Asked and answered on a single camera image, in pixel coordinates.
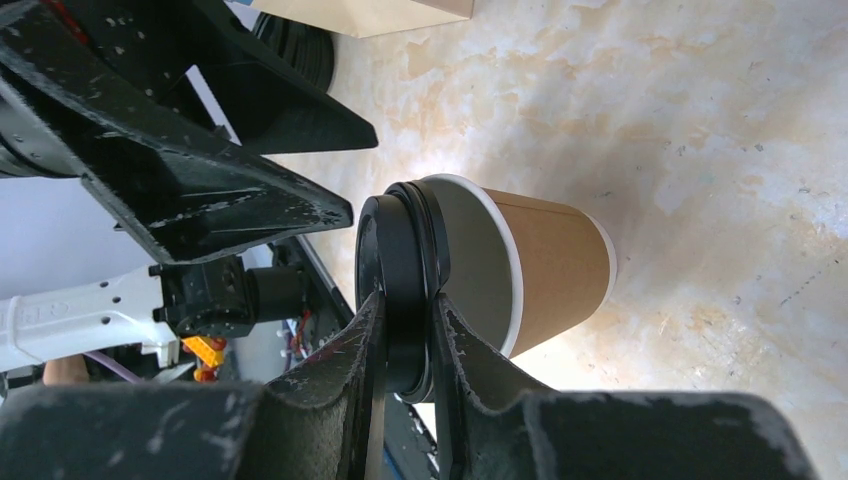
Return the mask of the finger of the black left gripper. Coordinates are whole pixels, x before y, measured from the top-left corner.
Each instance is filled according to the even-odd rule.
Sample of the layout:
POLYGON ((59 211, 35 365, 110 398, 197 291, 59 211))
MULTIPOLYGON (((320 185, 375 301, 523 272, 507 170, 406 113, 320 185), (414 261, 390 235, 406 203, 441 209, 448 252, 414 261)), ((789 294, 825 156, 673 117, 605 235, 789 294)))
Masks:
POLYGON ((222 1, 65 1, 70 28, 142 95, 214 127, 186 79, 198 67, 240 144, 257 154, 374 148, 373 126, 308 83, 222 1))
POLYGON ((240 144, 198 67, 214 127, 145 98, 77 34, 65 1, 1 5, 1 100, 65 147, 67 164, 155 261, 192 264, 351 225, 350 203, 240 144))

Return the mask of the single brown paper cup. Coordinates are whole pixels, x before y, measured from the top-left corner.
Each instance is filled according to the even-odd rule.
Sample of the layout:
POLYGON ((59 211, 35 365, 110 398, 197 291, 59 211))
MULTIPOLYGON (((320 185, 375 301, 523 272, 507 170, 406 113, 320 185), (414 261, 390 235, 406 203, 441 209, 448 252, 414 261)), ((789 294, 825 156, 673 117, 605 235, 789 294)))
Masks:
POLYGON ((423 181, 448 236, 451 273, 443 290, 469 328, 505 357, 577 326, 610 297, 616 252, 590 215, 458 175, 423 181))

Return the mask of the black plastic cup lid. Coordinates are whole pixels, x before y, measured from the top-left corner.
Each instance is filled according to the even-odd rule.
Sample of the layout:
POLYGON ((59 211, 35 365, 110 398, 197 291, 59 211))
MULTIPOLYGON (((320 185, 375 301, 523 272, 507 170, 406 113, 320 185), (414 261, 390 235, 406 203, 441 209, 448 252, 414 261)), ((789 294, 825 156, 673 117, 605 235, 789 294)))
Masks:
POLYGON ((429 185, 398 182, 366 200, 355 268, 357 304, 374 292, 384 299, 387 391, 409 404, 431 402, 431 307, 451 262, 444 215, 429 185))

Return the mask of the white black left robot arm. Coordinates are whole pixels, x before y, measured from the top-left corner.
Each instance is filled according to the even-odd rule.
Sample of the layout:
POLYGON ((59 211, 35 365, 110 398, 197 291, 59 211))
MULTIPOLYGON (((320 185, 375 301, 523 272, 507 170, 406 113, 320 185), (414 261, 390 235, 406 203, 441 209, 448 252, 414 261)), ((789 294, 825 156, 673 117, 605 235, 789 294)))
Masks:
POLYGON ((125 344, 165 367, 281 318, 281 272, 240 254, 353 213, 272 156, 377 143, 222 1, 3 2, 2 177, 78 180, 153 265, 3 301, 2 370, 125 344))

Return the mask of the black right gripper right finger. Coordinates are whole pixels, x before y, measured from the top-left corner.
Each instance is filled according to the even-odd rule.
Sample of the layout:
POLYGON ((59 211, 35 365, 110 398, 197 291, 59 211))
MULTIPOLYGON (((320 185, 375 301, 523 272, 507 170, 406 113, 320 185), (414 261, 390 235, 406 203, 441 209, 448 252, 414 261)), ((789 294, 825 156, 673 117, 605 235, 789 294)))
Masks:
POLYGON ((813 479, 789 422, 734 392, 558 391, 438 295, 431 307, 444 479, 813 479))

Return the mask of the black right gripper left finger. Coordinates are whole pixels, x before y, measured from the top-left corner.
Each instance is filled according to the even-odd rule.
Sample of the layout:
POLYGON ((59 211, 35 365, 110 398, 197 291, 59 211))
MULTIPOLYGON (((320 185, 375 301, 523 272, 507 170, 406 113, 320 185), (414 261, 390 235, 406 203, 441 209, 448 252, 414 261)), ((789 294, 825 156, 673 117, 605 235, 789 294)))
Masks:
POLYGON ((376 479, 384 299, 268 384, 33 387, 1 409, 5 479, 376 479))

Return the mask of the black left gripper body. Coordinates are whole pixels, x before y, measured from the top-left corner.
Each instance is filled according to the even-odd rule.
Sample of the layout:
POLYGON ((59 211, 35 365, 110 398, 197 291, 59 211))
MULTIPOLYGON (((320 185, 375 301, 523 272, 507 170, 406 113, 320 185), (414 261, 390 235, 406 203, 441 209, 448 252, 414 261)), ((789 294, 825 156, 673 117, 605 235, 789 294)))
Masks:
POLYGON ((69 151, 32 115, 1 100, 1 177, 75 178, 66 162, 69 151))

